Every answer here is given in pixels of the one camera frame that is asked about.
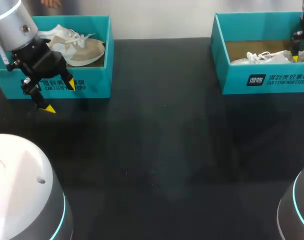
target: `white shoelace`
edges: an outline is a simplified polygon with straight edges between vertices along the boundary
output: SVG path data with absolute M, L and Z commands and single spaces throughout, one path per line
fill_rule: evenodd
M 69 29 L 69 31 L 66 32 L 66 34 L 71 37 L 71 40 L 66 41 L 65 43 L 69 44 L 69 43 L 73 43 L 74 45 L 79 45 L 81 48 L 85 48 L 86 46 L 86 40 L 93 36 L 95 33 L 92 34 L 88 34 L 86 36 L 84 36 L 83 34 L 78 34 L 77 32 L 75 32 L 72 29 Z
M 256 53 L 247 52 L 246 57 L 250 60 L 251 63 L 258 64 L 262 60 L 266 60 L 273 57 L 273 55 L 268 51 L 262 52 L 259 55 L 257 55 Z

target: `black table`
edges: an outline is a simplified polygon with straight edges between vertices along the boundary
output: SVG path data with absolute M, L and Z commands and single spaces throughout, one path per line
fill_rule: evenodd
M 47 154 L 76 240 L 278 239 L 304 93 L 223 96 L 208 38 L 117 40 L 111 99 L 51 103 L 0 90 L 0 133 Z

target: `beige sneaker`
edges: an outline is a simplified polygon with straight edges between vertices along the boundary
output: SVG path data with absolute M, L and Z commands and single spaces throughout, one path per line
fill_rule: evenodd
M 60 52 L 66 62 L 73 67 L 89 65 L 103 56 L 105 53 L 104 42 L 79 35 L 74 32 L 69 38 L 53 36 L 48 46 L 52 51 Z

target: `white wall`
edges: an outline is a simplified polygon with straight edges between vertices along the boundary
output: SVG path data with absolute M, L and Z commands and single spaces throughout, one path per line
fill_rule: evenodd
M 44 12 L 38 1 L 25 0 L 34 15 L 110 15 L 116 39 L 209 37 L 217 12 L 302 8 L 301 0 L 62 0 L 63 9 Z

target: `box logo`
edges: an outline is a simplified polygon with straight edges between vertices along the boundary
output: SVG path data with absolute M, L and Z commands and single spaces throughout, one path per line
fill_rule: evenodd
M 266 79 L 266 74 L 251 74 L 247 80 L 247 86 L 261 86 Z

